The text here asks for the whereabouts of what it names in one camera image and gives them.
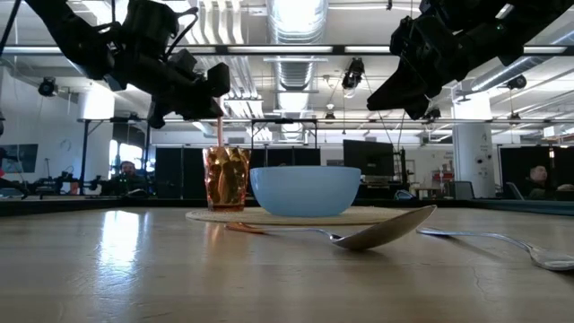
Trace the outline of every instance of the cup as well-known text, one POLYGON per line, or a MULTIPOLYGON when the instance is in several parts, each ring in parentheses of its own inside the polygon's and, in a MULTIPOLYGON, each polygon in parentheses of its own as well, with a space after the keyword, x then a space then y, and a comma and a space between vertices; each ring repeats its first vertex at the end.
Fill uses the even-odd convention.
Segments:
POLYGON ((243 211, 248 189, 250 157, 251 151, 247 149, 204 149, 205 188, 210 211, 243 211))

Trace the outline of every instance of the ceiling duct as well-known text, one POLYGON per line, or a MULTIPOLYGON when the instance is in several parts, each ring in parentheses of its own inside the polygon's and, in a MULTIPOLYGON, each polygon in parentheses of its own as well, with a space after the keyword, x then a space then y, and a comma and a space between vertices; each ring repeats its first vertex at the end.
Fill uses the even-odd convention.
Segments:
MULTIPOLYGON (((318 44, 326 29, 328 0, 266 0, 269 34, 274 44, 318 44)), ((277 62, 274 66, 279 108, 285 117, 299 118, 309 102, 316 63, 277 62)))
MULTIPOLYGON (((548 40, 552 45, 574 45, 574 22, 570 22, 559 29, 552 36, 548 37, 548 40)), ((474 79, 471 84, 472 91, 484 92, 490 90, 550 59, 552 57, 521 57, 509 66, 500 65, 495 67, 474 79)))

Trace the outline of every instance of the robotic arm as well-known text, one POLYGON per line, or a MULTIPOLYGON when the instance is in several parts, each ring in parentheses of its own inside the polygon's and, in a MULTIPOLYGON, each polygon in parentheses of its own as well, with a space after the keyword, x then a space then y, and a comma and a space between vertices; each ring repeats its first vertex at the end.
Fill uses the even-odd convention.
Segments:
POLYGON ((510 65, 524 44, 574 0, 422 0, 421 15, 404 18, 391 37, 396 72, 368 99, 371 111, 404 109, 421 118, 442 86, 498 57, 510 65), (506 4, 511 7, 497 18, 506 4))
POLYGON ((229 92, 229 68, 216 65, 205 78, 193 71, 196 60, 189 52, 180 50, 173 56, 172 48, 166 52, 169 38, 178 33, 178 18, 196 14, 197 8, 174 13, 165 4, 130 0, 123 24, 92 27, 66 0, 25 1, 46 24, 65 57, 86 77, 105 80, 112 91, 125 90, 131 83, 150 93, 150 126, 163 127, 163 117, 170 112, 184 119, 222 116, 213 97, 229 92))

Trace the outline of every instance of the poster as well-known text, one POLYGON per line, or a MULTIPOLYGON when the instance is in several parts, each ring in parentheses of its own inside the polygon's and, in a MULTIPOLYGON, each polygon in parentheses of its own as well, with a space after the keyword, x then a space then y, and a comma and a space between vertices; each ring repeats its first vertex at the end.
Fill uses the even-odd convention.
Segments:
POLYGON ((6 144, 0 145, 5 150, 6 156, 16 157, 20 162, 3 158, 0 162, 2 170, 6 174, 33 173, 36 171, 36 159, 38 158, 37 144, 6 144))

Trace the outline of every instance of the chair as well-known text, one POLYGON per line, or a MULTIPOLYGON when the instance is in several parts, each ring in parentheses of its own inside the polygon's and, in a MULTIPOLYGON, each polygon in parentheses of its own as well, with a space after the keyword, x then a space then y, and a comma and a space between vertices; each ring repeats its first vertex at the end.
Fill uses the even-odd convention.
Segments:
POLYGON ((522 193, 520 193, 520 190, 518 190, 516 184, 513 182, 506 182, 506 185, 510 188, 510 192, 512 192, 515 199, 524 201, 524 197, 522 196, 522 193))
POLYGON ((470 181, 451 181, 448 183, 448 194, 457 200, 474 199, 473 183, 470 181))

